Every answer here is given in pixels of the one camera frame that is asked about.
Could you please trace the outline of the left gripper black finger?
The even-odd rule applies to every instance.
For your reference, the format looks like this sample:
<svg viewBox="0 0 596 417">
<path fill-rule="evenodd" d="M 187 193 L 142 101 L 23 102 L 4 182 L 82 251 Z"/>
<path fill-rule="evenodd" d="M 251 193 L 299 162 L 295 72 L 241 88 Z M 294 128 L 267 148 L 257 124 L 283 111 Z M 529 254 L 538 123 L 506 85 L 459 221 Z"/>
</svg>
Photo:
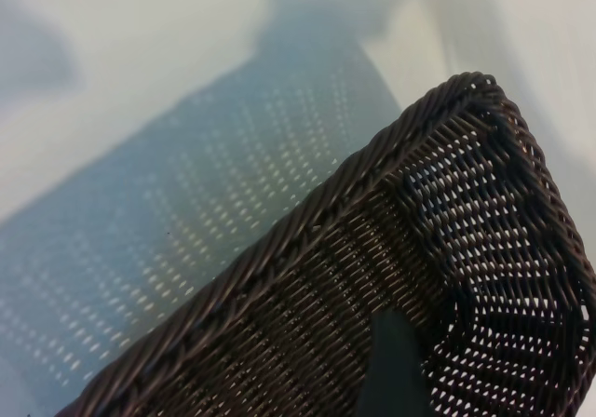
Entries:
<svg viewBox="0 0 596 417">
<path fill-rule="evenodd" d="M 362 386 L 364 416 L 430 416 L 413 326 L 397 311 L 372 318 L 372 351 Z"/>
</svg>

